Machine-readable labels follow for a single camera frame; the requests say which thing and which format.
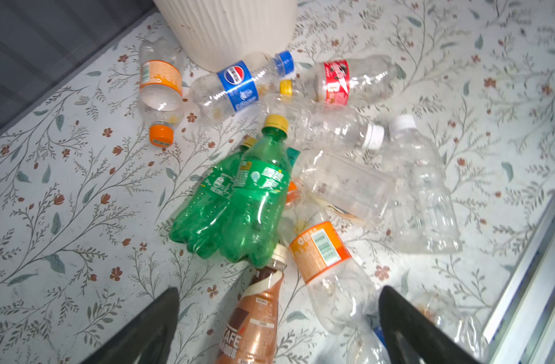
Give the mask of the clear bottle green cap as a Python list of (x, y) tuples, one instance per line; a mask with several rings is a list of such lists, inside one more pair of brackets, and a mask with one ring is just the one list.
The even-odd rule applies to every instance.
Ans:
[(370, 228), (383, 221), (397, 185), (389, 174), (323, 150), (302, 151), (293, 179), (323, 206)]

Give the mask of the brown coffee drink bottle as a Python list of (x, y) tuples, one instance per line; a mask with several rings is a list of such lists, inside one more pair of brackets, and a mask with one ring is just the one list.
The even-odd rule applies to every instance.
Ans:
[(286, 262), (287, 249), (278, 244), (268, 265), (255, 271), (225, 326), (215, 362), (274, 362), (279, 294)]

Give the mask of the green soda bottle yellow cap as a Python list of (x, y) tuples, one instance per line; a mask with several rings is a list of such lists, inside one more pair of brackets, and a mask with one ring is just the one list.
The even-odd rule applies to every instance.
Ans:
[(229, 262), (246, 260), (262, 268), (278, 243), (276, 231), (291, 181), (285, 140), (288, 120), (269, 115), (262, 137), (241, 158), (223, 225), (216, 242)]

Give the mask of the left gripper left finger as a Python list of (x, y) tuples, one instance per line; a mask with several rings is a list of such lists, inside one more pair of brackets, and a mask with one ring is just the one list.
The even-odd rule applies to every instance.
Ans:
[(85, 363), (166, 363), (180, 309), (177, 288), (168, 288)]

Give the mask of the Pepsi bottle blue cap front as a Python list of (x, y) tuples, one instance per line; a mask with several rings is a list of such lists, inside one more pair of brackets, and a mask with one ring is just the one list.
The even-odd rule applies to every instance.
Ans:
[[(461, 312), (449, 295), (443, 291), (422, 291), (406, 300), (476, 359), (476, 363), (484, 363), (488, 359), (488, 344), (482, 336), (476, 317)], [(360, 329), (350, 342), (348, 363), (392, 363), (382, 332), (380, 312), (378, 318), (377, 327), (368, 325)]]

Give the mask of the clear bottle red label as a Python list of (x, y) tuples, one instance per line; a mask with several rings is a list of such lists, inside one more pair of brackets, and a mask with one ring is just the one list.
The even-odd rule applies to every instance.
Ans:
[(317, 103), (366, 107), (393, 94), (397, 66), (390, 56), (319, 62), (303, 76), (282, 80), (279, 91), (285, 96), (303, 96)]

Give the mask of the large clear bottle white cap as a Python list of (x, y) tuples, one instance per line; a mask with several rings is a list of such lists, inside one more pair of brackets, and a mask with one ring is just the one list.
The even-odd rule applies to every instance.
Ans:
[(388, 130), (382, 169), (397, 180), (389, 205), (397, 250), (458, 253), (462, 250), (460, 232), (438, 148), (419, 132), (412, 115), (397, 116)]

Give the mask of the clear bottle orange label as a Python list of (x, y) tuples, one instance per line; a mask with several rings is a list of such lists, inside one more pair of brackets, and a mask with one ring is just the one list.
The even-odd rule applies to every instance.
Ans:
[(353, 259), (325, 207), (293, 182), (277, 233), (291, 252), (324, 329), (338, 333), (376, 314), (380, 288)]

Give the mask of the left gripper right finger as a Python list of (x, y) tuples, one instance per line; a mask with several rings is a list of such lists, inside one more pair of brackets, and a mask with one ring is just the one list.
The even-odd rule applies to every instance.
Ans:
[(378, 300), (380, 322), (392, 363), (476, 363), (391, 286)]

